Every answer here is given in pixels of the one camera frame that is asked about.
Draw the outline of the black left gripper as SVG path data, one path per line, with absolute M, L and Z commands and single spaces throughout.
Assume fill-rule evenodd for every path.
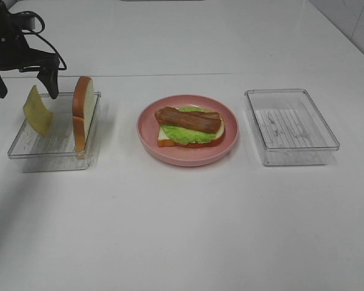
M 26 35 L 37 36 L 45 29 L 45 23 L 35 12 L 10 13 L 0 1 L 0 71 L 19 70 L 39 72 L 37 78 L 43 83 L 50 97 L 56 99 L 58 90 L 58 70 L 60 55 L 31 48 Z M 7 95 L 7 87 L 0 75 L 0 98 Z

